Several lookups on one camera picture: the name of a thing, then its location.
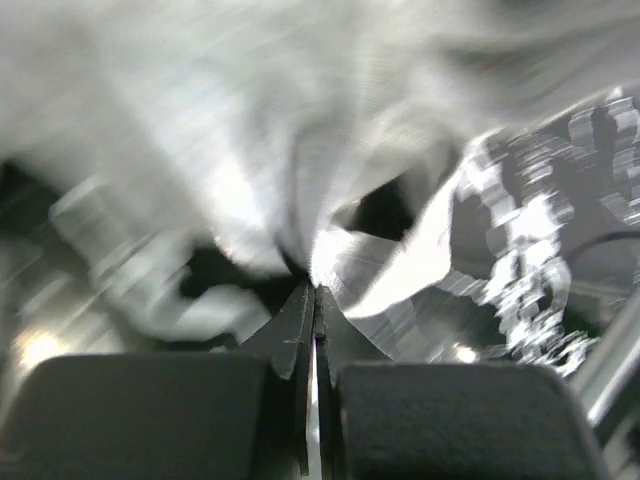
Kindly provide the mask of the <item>grey tank top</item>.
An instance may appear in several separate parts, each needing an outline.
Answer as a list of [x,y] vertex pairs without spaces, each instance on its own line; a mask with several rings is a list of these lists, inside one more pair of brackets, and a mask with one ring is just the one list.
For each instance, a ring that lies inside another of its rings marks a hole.
[[141,330],[200,339],[258,299],[217,287],[171,301],[167,235],[215,243],[256,275],[287,262],[369,318],[451,272],[453,201],[469,189],[507,231],[487,280],[506,348],[569,371],[589,340],[560,307],[518,319],[520,287],[569,290],[544,188],[503,192],[490,138],[628,78],[635,1],[5,1],[1,153],[97,219],[96,279]]

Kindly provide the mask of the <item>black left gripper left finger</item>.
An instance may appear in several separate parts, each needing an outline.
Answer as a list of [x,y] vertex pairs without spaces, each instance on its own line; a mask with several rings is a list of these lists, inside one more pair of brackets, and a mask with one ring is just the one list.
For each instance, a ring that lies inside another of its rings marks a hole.
[[306,476],[314,300],[299,284],[266,326],[229,352],[44,361],[2,426],[2,477]]

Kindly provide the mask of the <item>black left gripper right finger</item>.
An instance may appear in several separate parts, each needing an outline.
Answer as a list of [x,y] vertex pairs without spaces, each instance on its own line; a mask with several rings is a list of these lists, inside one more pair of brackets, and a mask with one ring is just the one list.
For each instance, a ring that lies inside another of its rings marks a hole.
[[552,370],[394,363],[316,293],[326,479],[606,479],[599,442]]

